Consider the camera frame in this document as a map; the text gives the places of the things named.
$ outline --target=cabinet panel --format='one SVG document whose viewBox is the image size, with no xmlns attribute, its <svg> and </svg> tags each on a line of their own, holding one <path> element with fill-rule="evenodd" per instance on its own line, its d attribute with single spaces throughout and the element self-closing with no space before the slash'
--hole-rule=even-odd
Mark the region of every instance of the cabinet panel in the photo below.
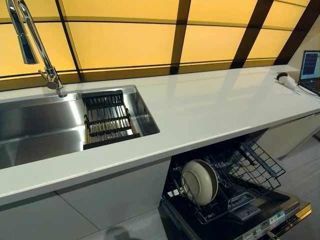
<svg viewBox="0 0 320 240">
<path fill-rule="evenodd" d="M 308 140 L 320 128 L 320 113 L 269 128 L 257 144 L 278 159 Z"/>
<path fill-rule="evenodd" d="M 33 199 L 0 206 L 1 240 L 76 240 L 98 231 L 53 192 Z"/>
<path fill-rule="evenodd" d="M 159 206 L 169 164 L 166 158 L 57 192 L 95 226 L 105 229 Z"/>
</svg>

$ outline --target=illuminated wall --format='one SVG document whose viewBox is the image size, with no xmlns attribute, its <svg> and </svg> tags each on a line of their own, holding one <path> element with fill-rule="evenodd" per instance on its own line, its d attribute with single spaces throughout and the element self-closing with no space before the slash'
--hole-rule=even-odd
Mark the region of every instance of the illuminated wall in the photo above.
<svg viewBox="0 0 320 240">
<path fill-rule="evenodd" d="M 319 0 L 25 2 L 64 84 L 287 64 L 319 15 Z M 0 17 L 0 91 L 44 86 L 5 0 Z"/>
</svg>

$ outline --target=yellow glass panel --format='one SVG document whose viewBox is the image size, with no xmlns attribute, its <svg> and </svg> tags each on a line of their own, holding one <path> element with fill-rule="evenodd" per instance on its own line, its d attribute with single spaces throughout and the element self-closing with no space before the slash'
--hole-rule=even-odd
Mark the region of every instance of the yellow glass panel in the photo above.
<svg viewBox="0 0 320 240">
<path fill-rule="evenodd" d="M 188 23 L 247 26 L 257 0 L 192 0 Z"/>
<path fill-rule="evenodd" d="M 167 65 L 158 67 L 130 67 L 129 69 L 84 70 L 82 73 L 86 82 L 92 82 L 169 75 L 170 67 Z"/>
<path fill-rule="evenodd" d="M 59 74 L 59 76 L 60 75 L 77 74 L 77 71 L 61 71 L 58 74 Z M 18 75 L 18 76 L 2 77 L 2 78 L 0 78 L 0 81 L 33 78 L 33 77 L 37 77 L 37 75 L 40 76 L 40 74 L 32 74 L 32 75 Z"/>
<path fill-rule="evenodd" d="M 32 17 L 59 17 L 55 0 L 24 0 Z M 0 1 L 0 18 L 10 18 L 6 0 Z"/>
<path fill-rule="evenodd" d="M 244 27 L 188 25 L 181 62 L 232 60 L 245 30 Z"/>
<path fill-rule="evenodd" d="M 307 6 L 310 0 L 281 0 L 282 2 L 290 3 L 290 4 L 297 4 L 302 6 Z"/>
<path fill-rule="evenodd" d="M 36 23 L 39 35 L 51 63 L 56 70 L 75 69 L 66 36 L 59 22 Z M 42 59 L 29 34 L 30 42 L 36 53 L 38 64 L 24 64 L 16 31 L 12 24 L 0 24 L 0 76 L 36 73 L 44 69 Z"/>
<path fill-rule="evenodd" d="M 175 25 L 70 22 L 83 69 L 170 64 Z"/>
<path fill-rule="evenodd" d="M 271 66 L 274 64 L 276 58 L 269 59 L 247 59 L 243 65 L 244 68 Z"/>
<path fill-rule="evenodd" d="M 305 9 L 303 6 L 274 1 L 262 28 L 293 30 Z"/>
<path fill-rule="evenodd" d="M 178 0 L 63 0 L 67 16 L 176 20 Z"/>
<path fill-rule="evenodd" d="M 59 72 L 59 77 L 62 84 L 74 84 L 80 82 L 76 71 Z M 46 81 L 44 81 L 44 78 L 40 76 L 40 74 L 0 78 L 0 91 L 33 88 L 45 85 Z"/>
<path fill-rule="evenodd" d="M 261 29 L 247 58 L 276 58 L 291 33 L 284 30 Z"/>
<path fill-rule="evenodd" d="M 211 63 L 181 64 L 179 67 L 179 74 L 229 69 L 231 64 L 232 64 L 232 61 L 215 61 Z"/>
<path fill-rule="evenodd" d="M 111 71 L 125 71 L 125 70 L 139 70 L 139 69 L 156 69 L 156 68 L 168 68 L 171 65 L 161 65 L 161 66 L 140 66 L 140 67 L 119 67 L 119 68 L 108 68 L 108 69 L 92 69 L 92 70 L 82 70 L 82 73 L 96 73 L 96 72 L 111 72 Z"/>
</svg>

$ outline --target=plate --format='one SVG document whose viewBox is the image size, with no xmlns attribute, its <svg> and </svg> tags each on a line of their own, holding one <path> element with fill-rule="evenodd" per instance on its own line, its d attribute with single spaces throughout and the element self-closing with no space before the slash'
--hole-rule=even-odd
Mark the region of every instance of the plate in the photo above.
<svg viewBox="0 0 320 240">
<path fill-rule="evenodd" d="M 213 199 L 213 184 L 210 171 L 201 160 L 188 162 L 181 173 L 181 184 L 187 198 L 194 204 L 207 205 Z"/>
<path fill-rule="evenodd" d="M 195 160 L 197 163 L 201 164 L 202 167 L 205 168 L 205 170 L 209 173 L 210 179 L 211 179 L 211 187 L 212 187 L 212 197 L 211 201 L 216 197 L 218 193 L 219 183 L 218 183 L 218 176 L 216 174 L 216 171 L 211 167 L 209 163 L 203 160 Z"/>
</svg>

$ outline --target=chrome faucet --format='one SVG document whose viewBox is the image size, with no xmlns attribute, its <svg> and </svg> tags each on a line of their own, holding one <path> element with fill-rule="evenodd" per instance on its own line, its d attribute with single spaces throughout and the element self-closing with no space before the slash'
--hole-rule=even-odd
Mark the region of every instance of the chrome faucet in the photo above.
<svg viewBox="0 0 320 240">
<path fill-rule="evenodd" d="M 32 16 L 27 8 L 27 5 L 24 0 L 6 0 L 6 5 L 9 11 L 11 21 L 13 23 L 14 29 L 18 36 L 19 45 L 21 48 L 21 53 L 23 61 L 25 64 L 37 64 L 38 60 L 33 50 L 33 47 L 30 44 L 27 32 L 24 28 L 23 21 L 17 9 L 20 9 L 20 12 L 25 20 L 26 25 L 28 26 L 30 33 L 32 35 L 33 41 L 38 49 L 42 61 L 44 63 L 44 72 L 38 70 L 41 76 L 46 80 L 46 86 L 49 89 L 55 89 L 59 97 L 65 97 L 66 94 L 63 94 L 61 89 L 63 85 L 60 81 L 60 78 L 57 74 L 57 71 L 54 66 L 52 66 L 49 57 L 46 53 L 45 47 L 41 41 L 35 23 L 32 19 Z"/>
</svg>

